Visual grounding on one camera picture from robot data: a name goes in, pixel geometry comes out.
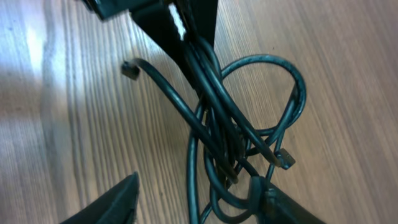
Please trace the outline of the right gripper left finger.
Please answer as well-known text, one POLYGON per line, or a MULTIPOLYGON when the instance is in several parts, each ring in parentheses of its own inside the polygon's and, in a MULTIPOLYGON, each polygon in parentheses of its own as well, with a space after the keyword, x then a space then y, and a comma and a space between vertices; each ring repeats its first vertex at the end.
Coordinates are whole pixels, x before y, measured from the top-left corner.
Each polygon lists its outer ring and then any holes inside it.
POLYGON ((61 224, 132 224, 138 197, 139 174, 135 172, 61 224))

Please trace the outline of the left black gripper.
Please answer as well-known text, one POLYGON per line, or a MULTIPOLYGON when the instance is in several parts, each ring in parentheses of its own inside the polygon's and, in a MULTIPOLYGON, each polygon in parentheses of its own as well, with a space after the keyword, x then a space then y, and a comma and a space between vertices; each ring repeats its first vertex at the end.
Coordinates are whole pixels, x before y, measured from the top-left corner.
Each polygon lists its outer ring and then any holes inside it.
POLYGON ((195 37, 214 46, 218 0, 80 0, 102 21, 129 11, 133 21, 178 65, 193 89, 197 84, 185 60, 184 47, 195 37), (174 3, 187 31, 182 39, 170 13, 174 3))

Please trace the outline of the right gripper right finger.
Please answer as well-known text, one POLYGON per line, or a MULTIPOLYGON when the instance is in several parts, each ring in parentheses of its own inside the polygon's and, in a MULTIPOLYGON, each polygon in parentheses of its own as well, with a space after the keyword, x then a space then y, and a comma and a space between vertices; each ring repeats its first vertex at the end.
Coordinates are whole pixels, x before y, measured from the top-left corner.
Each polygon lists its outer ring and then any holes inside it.
POLYGON ((324 224, 264 177, 251 177, 248 196, 258 223, 324 224))

